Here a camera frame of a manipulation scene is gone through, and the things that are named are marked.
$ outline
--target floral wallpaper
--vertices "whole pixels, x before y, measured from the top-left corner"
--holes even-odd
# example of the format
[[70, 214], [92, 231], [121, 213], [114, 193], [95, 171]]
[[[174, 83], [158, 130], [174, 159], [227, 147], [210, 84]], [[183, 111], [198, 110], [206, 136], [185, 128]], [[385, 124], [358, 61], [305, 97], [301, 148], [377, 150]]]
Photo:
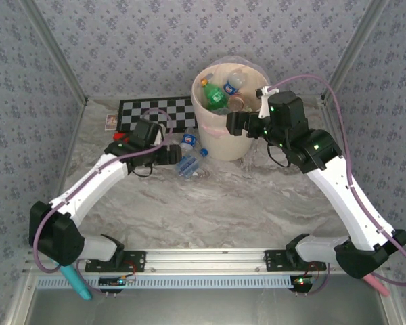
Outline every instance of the floral wallpaper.
[[[225, 55], [330, 78], [369, 0], [37, 0], [88, 96], [187, 95]], [[299, 81], [299, 93], [321, 85]]]
[[[406, 0], [384, 10], [338, 93], [357, 181], [406, 229]], [[395, 277], [406, 282], [406, 262], [394, 255]]]
[[0, 323], [28, 251], [28, 212], [58, 185], [79, 106], [17, 1], [0, 1]]

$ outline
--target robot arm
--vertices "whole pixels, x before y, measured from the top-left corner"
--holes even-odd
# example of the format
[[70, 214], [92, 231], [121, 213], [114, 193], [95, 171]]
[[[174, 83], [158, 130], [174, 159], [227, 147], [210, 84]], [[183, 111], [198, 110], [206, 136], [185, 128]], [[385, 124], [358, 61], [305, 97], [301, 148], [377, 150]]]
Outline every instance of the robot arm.
[[[38, 243], [39, 250], [63, 266], [70, 265], [78, 259], [97, 259], [109, 261], [112, 265], [120, 265], [124, 250], [120, 242], [106, 235], [81, 234], [78, 227], [91, 207], [114, 184], [133, 172], [135, 167], [148, 166], [152, 163], [168, 165], [180, 161], [181, 149], [178, 145], [163, 146], [155, 152], [135, 158], [118, 159], [125, 154], [140, 152], [159, 144], [161, 137], [160, 125], [140, 120], [134, 132], [108, 145], [95, 166], [70, 189], [49, 204], [35, 203], [30, 210], [30, 245], [33, 245], [35, 233], [42, 219], [50, 210], [64, 202], [65, 205], [61, 206], [45, 224]], [[101, 167], [108, 162], [111, 162], [108, 167], [102, 169]], [[95, 177], [90, 178], [94, 173], [97, 173]]]
[[[265, 89], [256, 92], [258, 97], [267, 93]], [[280, 148], [288, 161], [298, 166], [327, 196], [349, 233], [339, 238], [302, 234], [286, 246], [291, 262], [338, 263], [354, 278], [362, 278], [380, 267], [397, 249], [376, 229], [353, 197], [347, 182], [346, 161], [334, 139], [324, 130], [309, 129], [303, 102], [291, 91], [262, 96], [262, 107], [259, 113], [228, 114], [226, 126], [230, 134], [240, 135], [244, 129], [248, 137], [262, 137], [269, 146]], [[353, 185], [385, 232], [405, 245], [406, 231], [394, 230], [355, 180]]]

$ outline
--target marble surface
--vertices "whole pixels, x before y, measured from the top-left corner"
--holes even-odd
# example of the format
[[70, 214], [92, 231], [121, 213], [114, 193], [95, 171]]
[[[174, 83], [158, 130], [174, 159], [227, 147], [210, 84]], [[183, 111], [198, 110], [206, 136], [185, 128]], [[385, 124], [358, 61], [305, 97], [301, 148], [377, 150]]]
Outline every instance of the marble surface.
[[[89, 101], [66, 188], [112, 141], [113, 132], [104, 131], [104, 124], [106, 115], [117, 109], [115, 100]], [[307, 106], [306, 115], [310, 126], [323, 128], [317, 107]], [[285, 161], [277, 148], [273, 156]], [[277, 248], [304, 232], [346, 234], [319, 188], [298, 168], [273, 163], [263, 140], [255, 141], [241, 160], [208, 158], [198, 176], [187, 181], [171, 166], [156, 167], [147, 179], [130, 175], [95, 204], [81, 230], [108, 234], [127, 248]]]

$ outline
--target black and white checkered board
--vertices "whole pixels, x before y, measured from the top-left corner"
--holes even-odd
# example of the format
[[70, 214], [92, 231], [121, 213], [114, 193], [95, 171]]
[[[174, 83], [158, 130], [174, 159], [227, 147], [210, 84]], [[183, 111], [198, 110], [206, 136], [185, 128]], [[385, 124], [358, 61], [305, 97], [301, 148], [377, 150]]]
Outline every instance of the black and white checkered board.
[[[191, 98], [168, 97], [144, 100], [121, 100], [117, 121], [118, 132], [134, 131], [137, 121], [149, 108], [159, 108], [173, 120], [173, 132], [184, 132], [187, 127], [195, 127], [194, 107]], [[166, 125], [167, 117], [157, 112], [149, 113], [149, 119]]]

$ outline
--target small card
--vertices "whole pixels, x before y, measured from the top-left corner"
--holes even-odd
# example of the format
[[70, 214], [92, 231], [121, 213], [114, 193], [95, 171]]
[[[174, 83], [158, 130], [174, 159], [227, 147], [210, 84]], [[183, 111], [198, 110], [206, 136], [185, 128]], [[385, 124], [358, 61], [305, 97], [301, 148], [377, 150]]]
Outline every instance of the small card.
[[106, 131], [115, 131], [117, 129], [118, 114], [109, 114], [106, 118]]

